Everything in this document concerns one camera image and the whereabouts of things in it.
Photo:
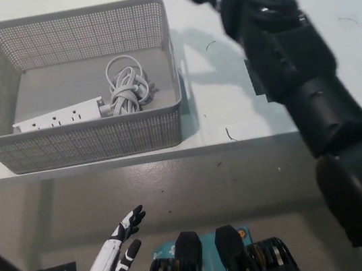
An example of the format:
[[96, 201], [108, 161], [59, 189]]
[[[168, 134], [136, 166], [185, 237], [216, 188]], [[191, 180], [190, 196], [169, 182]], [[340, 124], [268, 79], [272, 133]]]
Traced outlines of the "white and black left hand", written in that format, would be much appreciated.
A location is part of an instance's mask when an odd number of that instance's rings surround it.
[[121, 247], [132, 234], [139, 230], [139, 224], [145, 217], [142, 205], [138, 205], [134, 210], [124, 217], [117, 225], [110, 237], [104, 242], [90, 271], [115, 271], [116, 261], [119, 258]]

